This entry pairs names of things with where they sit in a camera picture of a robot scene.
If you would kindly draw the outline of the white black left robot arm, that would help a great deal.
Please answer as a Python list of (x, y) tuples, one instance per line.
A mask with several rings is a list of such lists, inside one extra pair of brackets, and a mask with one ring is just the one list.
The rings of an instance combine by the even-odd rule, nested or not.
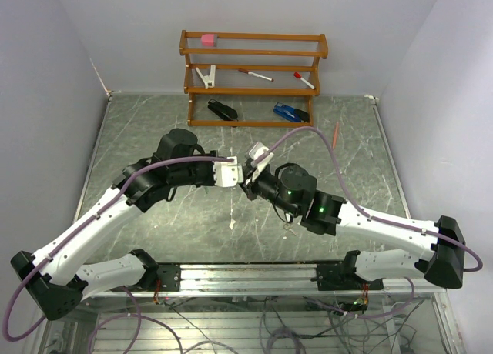
[(49, 321), (61, 319), (81, 301), (120, 286), (151, 289), (157, 262), (137, 249), (119, 259), (88, 264), (89, 257), (114, 232), (139, 218), (156, 203), (170, 201), (182, 186), (218, 186), (222, 164), (215, 151), (205, 152), (198, 138), (172, 129), (149, 157), (128, 165), (97, 203), (55, 240), (11, 260), (26, 290)]

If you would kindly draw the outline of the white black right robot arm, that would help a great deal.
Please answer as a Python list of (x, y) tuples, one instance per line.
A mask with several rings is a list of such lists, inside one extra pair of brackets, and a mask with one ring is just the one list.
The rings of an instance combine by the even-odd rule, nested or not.
[(373, 210), (357, 210), (345, 198), (317, 189), (317, 179), (293, 163), (275, 171), (243, 166), (242, 190), (250, 200), (268, 201), (286, 222), (316, 235), (347, 233), (387, 244), (383, 252), (349, 251), (337, 269), (340, 282), (356, 289), (378, 279), (423, 277), (444, 288), (463, 286), (465, 240), (455, 219), (419, 221)]

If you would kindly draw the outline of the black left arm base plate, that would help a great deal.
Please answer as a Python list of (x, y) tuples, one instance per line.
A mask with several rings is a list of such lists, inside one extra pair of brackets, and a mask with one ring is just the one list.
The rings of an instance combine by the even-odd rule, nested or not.
[(131, 292), (178, 292), (181, 283), (181, 268), (178, 264), (158, 264), (146, 270), (143, 277), (129, 286)]

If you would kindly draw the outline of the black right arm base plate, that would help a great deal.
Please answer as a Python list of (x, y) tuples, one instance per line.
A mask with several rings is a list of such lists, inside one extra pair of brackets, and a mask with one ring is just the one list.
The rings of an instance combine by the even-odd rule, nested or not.
[(322, 262), (315, 268), (315, 276), (310, 279), (317, 284), (319, 291), (362, 290), (368, 287), (370, 291), (384, 288), (383, 280), (365, 282), (353, 272), (346, 273), (341, 262)]

